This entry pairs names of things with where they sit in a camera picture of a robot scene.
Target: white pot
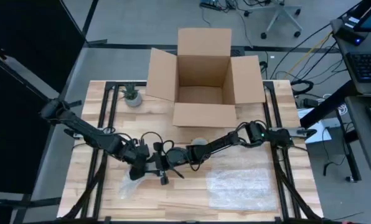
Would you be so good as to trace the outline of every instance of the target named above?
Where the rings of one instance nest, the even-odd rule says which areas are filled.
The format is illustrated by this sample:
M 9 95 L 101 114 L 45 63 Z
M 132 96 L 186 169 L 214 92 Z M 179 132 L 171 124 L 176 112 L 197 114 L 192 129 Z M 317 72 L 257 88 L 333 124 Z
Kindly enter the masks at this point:
M 141 102 L 143 102 L 143 99 L 141 98 L 141 94 L 140 93 L 137 93 L 137 96 L 135 99 L 133 100 L 128 100 L 128 99 L 124 99 L 126 104 L 130 107 L 137 107 L 141 104 Z

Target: white paper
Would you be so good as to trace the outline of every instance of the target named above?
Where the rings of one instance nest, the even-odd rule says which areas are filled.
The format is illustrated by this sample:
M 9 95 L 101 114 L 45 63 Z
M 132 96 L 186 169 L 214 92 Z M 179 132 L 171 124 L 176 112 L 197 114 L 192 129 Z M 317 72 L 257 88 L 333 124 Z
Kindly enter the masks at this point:
M 306 114 L 308 114 L 312 110 L 313 110 L 313 108 L 298 110 L 299 118 L 304 117 Z M 310 138 L 308 138 L 306 140 L 306 144 L 313 143 L 313 142 L 318 142 L 318 141 L 327 141 L 327 140 L 332 139 L 328 130 L 325 129 L 325 127 L 324 127 L 324 125 L 322 125 L 321 121 L 318 121 L 317 123 L 312 125 L 309 129 L 315 129 L 315 130 L 317 130 L 317 133 L 313 134 Z M 325 129 L 324 138 L 322 138 L 322 132 L 323 132 L 324 129 Z

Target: potted plant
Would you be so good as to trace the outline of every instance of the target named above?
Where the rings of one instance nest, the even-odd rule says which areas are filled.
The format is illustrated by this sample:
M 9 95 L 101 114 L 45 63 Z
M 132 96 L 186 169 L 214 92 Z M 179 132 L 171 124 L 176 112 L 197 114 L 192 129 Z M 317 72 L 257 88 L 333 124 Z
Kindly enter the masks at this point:
M 124 94 L 124 100 L 128 106 L 136 107 L 141 104 L 143 99 L 141 98 L 141 94 L 139 94 L 138 90 L 135 90 L 136 84 L 129 83 L 125 84 L 125 90 L 121 90 Z

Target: gray floor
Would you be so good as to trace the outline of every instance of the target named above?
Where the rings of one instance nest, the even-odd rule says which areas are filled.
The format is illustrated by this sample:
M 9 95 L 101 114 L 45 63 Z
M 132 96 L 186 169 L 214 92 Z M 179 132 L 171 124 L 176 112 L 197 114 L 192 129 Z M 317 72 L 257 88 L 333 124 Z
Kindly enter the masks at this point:
M 238 1 L 241 8 L 246 8 L 242 1 Z M 296 29 L 280 17 L 268 33 L 268 38 L 261 40 L 260 33 L 265 30 L 272 16 L 271 13 L 266 12 L 256 12 L 245 19 L 247 35 L 253 45 L 294 47 L 331 19 L 348 10 L 356 2 L 358 1 L 289 0 L 286 1 L 287 4 L 300 4 L 303 7 L 298 18 L 304 27 L 300 38 L 293 37 Z M 92 0 L 65 0 L 64 3 L 78 26 L 82 28 Z M 87 39 L 108 39 L 109 43 L 115 44 L 176 44 L 178 28 L 207 27 L 201 18 L 202 11 L 197 6 L 198 0 L 100 0 Z M 236 12 L 224 14 L 205 9 L 205 18 L 212 23 L 212 27 L 231 28 L 233 45 L 248 45 L 242 20 Z M 307 41 L 303 47 L 314 46 L 329 32 L 329 29 L 320 32 Z M 149 50 L 83 49 L 73 69 L 66 100 L 84 100 L 90 80 L 145 80 L 148 72 L 149 54 Z M 247 52 L 247 54 L 258 55 L 260 60 L 266 60 L 264 52 Z M 270 56 L 268 62 L 270 76 L 284 53 L 268 52 L 268 54 Z M 303 55 L 304 53 L 289 54 L 277 70 L 288 71 Z M 309 76 L 324 71 L 337 60 L 340 60 L 339 54 L 327 55 Z M 21 70 L 21 66 L 15 61 L 12 61 L 11 64 Z M 22 73 L 27 78 L 33 79 L 32 75 L 27 72 L 22 71 Z M 314 81 L 319 82 L 327 76 L 329 74 L 316 78 Z M 283 73 L 278 75 L 279 79 L 283 77 Z M 349 80 L 347 72 L 339 73 L 324 84 L 315 86 L 310 93 L 320 96 L 333 93 L 347 80 Z M 46 87 L 41 87 L 41 89 L 49 91 Z M 81 107 L 74 109 L 77 114 L 80 114 L 81 110 Z M 347 116 L 344 116 L 345 121 L 349 120 Z M 71 152 L 69 149 L 73 144 L 73 140 L 64 135 L 62 130 L 63 127 L 57 127 L 54 131 L 33 195 L 34 199 L 61 196 L 70 161 Z M 341 161 L 343 156 L 340 132 L 333 130 L 331 134 L 334 140 L 327 142 L 331 159 Z M 356 184 L 344 180 L 346 176 L 350 175 L 346 162 L 341 166 L 330 167 L 327 176 L 323 177 L 322 166 L 326 162 L 326 157 L 322 144 L 308 146 L 322 209 L 327 218 L 340 218 L 364 212 L 350 217 L 348 220 L 371 223 L 371 170 L 367 165 L 360 144 L 355 142 L 352 144 L 352 148 L 363 179 Z M 51 220 L 55 218 L 57 209 L 58 207 L 30 209 L 27 212 L 26 221 Z

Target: wooden table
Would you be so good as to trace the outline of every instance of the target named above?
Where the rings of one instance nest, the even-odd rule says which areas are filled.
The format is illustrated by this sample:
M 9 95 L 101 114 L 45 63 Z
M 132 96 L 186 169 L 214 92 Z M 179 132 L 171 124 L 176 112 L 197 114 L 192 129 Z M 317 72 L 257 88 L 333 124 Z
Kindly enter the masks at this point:
M 278 80 L 274 81 L 274 84 L 283 126 L 300 126 L 289 81 Z M 83 107 L 82 119 L 94 126 L 97 126 L 104 86 L 104 81 L 91 81 Z M 181 147 L 190 144 L 195 138 L 203 137 L 211 141 L 233 130 L 228 128 L 178 128 L 172 126 L 173 102 L 146 96 L 144 87 L 140 88 L 140 92 L 144 101 L 138 108 L 129 108 L 123 100 L 118 101 L 114 125 L 116 131 L 127 133 L 132 138 L 140 138 L 147 131 L 155 131 L 164 140 L 172 139 L 176 146 Z M 272 123 L 275 124 L 270 96 L 268 96 L 268 101 Z M 106 114 L 109 114 L 110 104 L 111 96 L 109 97 Z M 256 119 L 264 121 L 263 105 L 257 103 L 237 106 L 237 118 L 239 122 Z M 156 136 L 149 134 L 146 135 L 145 140 L 150 146 L 150 150 L 153 142 L 158 141 Z M 297 146 L 306 148 L 303 140 L 295 139 L 294 141 Z M 85 189 L 91 154 L 92 149 L 88 146 L 79 146 L 73 150 L 58 217 L 65 215 L 70 210 Z M 111 216 L 112 220 L 132 221 L 273 221 L 274 217 L 281 216 L 281 208 L 271 158 L 268 143 L 253 149 L 231 147 L 213 155 L 211 159 L 202 164 L 198 172 L 192 171 L 189 166 L 180 166 L 178 171 L 184 175 L 185 179 L 181 179 L 174 172 L 169 171 L 170 183 L 161 186 L 159 177 L 151 175 L 141 182 L 129 198 L 121 199 L 119 189 L 129 165 L 109 157 L 99 220 L 103 220 L 105 216 Z M 289 159 L 296 189 L 314 212 L 322 217 L 321 205 L 307 152 L 291 148 Z M 262 187 L 270 188 L 266 190 L 269 190 L 275 196 L 275 205 L 264 205 L 263 209 L 258 210 L 212 209 L 209 207 L 211 197 L 207 184 L 209 174 L 215 170 L 245 169 L 266 169 L 269 173 L 270 184 Z M 292 217 L 293 211 L 288 191 L 286 191 L 286 195 L 289 215 Z M 92 215 L 94 198 L 95 191 L 90 199 L 88 217 Z M 236 203 L 242 203 L 242 198 L 235 198 L 234 200 Z M 254 205 L 262 202 L 265 202 L 264 197 L 256 197 L 249 198 L 245 201 L 245 204 Z M 271 209 L 265 210 L 265 206 L 271 207 Z

